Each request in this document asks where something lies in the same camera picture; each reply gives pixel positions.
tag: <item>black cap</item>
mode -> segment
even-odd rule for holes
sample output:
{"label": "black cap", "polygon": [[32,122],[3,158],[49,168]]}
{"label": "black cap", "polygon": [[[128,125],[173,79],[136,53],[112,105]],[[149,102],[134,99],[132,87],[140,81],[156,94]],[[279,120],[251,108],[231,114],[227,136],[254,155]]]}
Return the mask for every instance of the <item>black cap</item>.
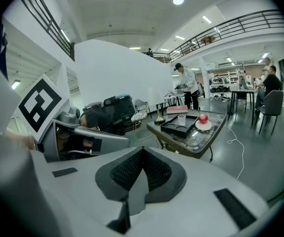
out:
{"label": "black cap", "polygon": [[181,63],[177,63],[177,64],[175,65],[174,71],[178,70],[180,67],[181,67]]}

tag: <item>white cable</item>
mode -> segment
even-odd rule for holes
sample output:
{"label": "white cable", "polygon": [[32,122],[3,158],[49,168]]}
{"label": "white cable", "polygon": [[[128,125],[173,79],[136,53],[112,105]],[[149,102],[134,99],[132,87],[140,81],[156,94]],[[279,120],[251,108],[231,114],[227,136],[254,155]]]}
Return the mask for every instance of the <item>white cable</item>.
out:
{"label": "white cable", "polygon": [[237,178],[236,178],[236,179],[239,179],[239,177],[240,177],[240,175],[241,175],[241,173],[242,173],[242,171],[243,171],[243,169],[244,169],[244,149],[245,149],[245,148],[244,148],[244,145],[237,139],[237,137],[236,137],[235,133],[233,132],[233,130],[232,130],[231,128],[227,127],[226,125],[224,125],[224,126],[225,126],[227,129],[231,130],[232,133],[233,133],[234,136],[235,136],[235,139],[234,139],[234,140],[228,140],[228,141],[227,141],[227,144],[232,144],[233,141],[237,141],[238,143],[240,143],[240,144],[243,146],[243,152],[242,152],[243,168],[242,168],[241,172],[239,173],[239,175],[238,175]]}

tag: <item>plastic cup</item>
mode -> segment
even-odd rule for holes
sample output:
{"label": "plastic cup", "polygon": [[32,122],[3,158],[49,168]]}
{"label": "plastic cup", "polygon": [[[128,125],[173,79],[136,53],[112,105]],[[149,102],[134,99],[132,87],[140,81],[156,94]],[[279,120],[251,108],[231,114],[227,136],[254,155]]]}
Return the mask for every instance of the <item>plastic cup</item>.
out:
{"label": "plastic cup", "polygon": [[178,124],[186,125],[186,115],[178,115]]}

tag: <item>man in white shirt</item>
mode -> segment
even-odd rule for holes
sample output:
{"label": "man in white shirt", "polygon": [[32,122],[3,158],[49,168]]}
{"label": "man in white shirt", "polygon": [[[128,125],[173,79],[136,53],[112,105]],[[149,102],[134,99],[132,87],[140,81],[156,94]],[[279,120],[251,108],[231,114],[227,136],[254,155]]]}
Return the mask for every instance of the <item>man in white shirt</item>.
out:
{"label": "man in white shirt", "polygon": [[181,63],[175,65],[174,71],[178,70],[180,75],[180,84],[184,86],[183,91],[185,92],[185,105],[190,109],[190,103],[192,99],[193,109],[199,109],[198,103],[198,83],[195,74],[188,68],[184,68]]}

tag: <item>white plate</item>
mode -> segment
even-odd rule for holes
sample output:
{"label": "white plate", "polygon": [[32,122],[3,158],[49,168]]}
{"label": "white plate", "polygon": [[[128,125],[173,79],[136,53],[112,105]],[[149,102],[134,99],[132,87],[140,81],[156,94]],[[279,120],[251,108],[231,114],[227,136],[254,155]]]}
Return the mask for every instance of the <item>white plate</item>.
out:
{"label": "white plate", "polygon": [[212,124],[211,122],[208,120],[207,123],[202,124],[199,122],[199,120],[196,121],[196,127],[202,131],[207,131],[209,129],[211,129]]}

